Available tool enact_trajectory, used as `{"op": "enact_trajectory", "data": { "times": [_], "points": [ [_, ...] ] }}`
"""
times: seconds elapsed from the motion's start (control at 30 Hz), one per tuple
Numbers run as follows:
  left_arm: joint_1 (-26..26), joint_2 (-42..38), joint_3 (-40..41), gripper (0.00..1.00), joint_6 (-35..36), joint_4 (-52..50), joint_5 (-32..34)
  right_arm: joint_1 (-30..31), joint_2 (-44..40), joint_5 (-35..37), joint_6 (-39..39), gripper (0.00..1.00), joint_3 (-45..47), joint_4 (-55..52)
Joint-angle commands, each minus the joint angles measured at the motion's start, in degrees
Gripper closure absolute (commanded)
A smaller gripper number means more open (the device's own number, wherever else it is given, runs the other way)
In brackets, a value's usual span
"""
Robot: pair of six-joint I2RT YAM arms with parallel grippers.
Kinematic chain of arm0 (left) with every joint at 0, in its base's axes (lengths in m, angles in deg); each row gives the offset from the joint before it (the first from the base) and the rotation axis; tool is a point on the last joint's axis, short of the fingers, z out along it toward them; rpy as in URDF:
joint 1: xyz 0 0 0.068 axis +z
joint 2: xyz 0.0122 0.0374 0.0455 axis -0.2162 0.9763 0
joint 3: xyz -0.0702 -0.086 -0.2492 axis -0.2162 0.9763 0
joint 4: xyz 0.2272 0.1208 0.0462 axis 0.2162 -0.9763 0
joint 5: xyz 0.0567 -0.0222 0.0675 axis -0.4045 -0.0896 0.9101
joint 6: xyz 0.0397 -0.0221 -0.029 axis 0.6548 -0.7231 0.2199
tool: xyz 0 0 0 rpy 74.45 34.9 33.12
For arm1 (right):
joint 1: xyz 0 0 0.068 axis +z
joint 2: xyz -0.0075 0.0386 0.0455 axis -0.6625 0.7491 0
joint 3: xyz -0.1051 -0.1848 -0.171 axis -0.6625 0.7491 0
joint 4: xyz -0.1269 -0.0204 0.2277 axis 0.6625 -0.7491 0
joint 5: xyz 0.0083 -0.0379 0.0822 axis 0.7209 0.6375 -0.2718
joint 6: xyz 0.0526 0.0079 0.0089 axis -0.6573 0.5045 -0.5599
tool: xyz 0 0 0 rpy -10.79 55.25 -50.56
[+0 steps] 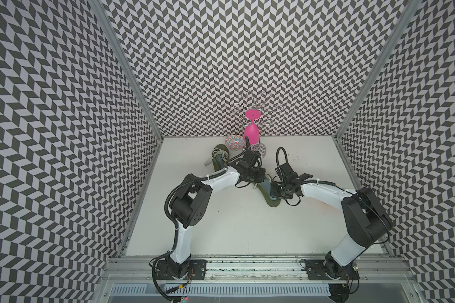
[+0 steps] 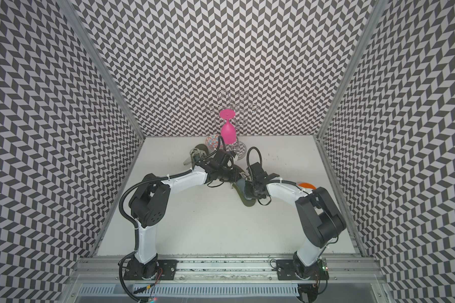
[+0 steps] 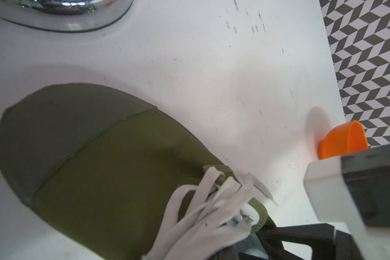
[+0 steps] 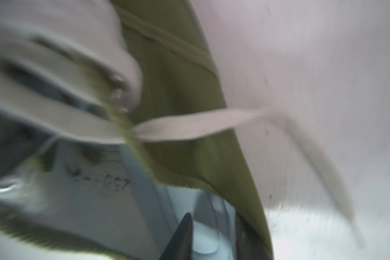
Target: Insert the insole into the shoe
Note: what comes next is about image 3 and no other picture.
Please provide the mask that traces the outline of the grey-blue insole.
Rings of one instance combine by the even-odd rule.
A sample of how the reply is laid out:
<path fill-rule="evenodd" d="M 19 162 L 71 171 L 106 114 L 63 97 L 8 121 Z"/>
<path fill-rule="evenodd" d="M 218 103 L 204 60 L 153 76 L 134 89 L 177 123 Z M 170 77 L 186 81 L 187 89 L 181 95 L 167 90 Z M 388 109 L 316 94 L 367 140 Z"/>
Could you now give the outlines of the grey-blue insole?
<path fill-rule="evenodd" d="M 232 247 L 225 249 L 222 252 L 224 260 L 240 260 L 239 253 L 247 254 L 248 256 L 258 257 L 259 260 L 268 260 L 269 256 L 260 243 L 257 235 L 252 233 L 245 240 L 237 242 Z"/>

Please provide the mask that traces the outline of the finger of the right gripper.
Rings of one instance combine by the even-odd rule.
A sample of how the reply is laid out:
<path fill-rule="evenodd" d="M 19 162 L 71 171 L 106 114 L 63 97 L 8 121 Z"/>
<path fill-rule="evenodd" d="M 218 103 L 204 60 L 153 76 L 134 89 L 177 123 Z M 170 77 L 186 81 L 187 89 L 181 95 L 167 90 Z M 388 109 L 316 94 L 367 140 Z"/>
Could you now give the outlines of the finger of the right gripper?
<path fill-rule="evenodd" d="M 256 233 L 271 260 L 299 260 L 282 242 L 311 247 L 313 260 L 363 260 L 353 237 L 329 224 L 266 227 Z"/>

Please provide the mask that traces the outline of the olive green shoe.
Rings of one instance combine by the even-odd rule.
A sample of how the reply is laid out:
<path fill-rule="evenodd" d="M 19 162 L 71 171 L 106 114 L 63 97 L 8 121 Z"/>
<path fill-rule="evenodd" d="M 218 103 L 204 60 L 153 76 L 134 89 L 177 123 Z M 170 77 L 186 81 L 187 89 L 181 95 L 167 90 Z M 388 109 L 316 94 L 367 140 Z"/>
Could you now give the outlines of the olive green shoe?
<path fill-rule="evenodd" d="M 183 125 L 110 87 L 44 87 L 5 110 L 0 170 L 20 201 L 106 260 L 223 260 L 274 222 Z"/>

